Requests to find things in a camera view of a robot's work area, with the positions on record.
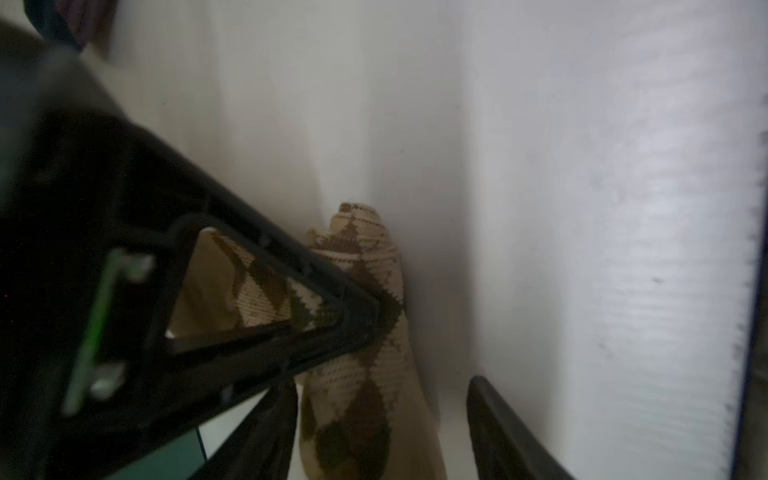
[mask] teal surface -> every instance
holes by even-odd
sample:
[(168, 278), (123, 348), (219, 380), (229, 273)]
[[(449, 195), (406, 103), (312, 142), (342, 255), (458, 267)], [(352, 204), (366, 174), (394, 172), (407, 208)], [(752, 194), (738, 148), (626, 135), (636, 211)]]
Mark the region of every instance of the teal surface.
[(192, 430), (131, 463), (108, 480), (186, 480), (204, 463), (197, 432)]

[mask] black plastic part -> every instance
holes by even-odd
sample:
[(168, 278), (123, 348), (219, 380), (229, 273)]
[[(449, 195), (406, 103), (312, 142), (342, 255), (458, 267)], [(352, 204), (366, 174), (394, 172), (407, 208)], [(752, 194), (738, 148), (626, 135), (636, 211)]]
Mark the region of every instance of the black plastic part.
[(288, 476), (299, 399), (274, 386), (190, 480), (280, 480)]
[(467, 420), (480, 480), (572, 480), (491, 383), (469, 383)]
[[(0, 478), (102, 478), (378, 333), (374, 296), (127, 121), (74, 55), (5, 25), (0, 45)], [(340, 321), (165, 338), (204, 227), (308, 286)], [(156, 264), (144, 283), (116, 286), (98, 350), (99, 361), (127, 365), (125, 384), (64, 416), (116, 247)]]

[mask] maroon fabric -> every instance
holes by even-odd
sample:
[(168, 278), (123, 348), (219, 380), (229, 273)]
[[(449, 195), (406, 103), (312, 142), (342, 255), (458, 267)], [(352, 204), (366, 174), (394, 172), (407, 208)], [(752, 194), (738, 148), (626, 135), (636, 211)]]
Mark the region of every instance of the maroon fabric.
[(56, 11), (75, 40), (85, 46), (98, 32), (117, 0), (56, 0)]

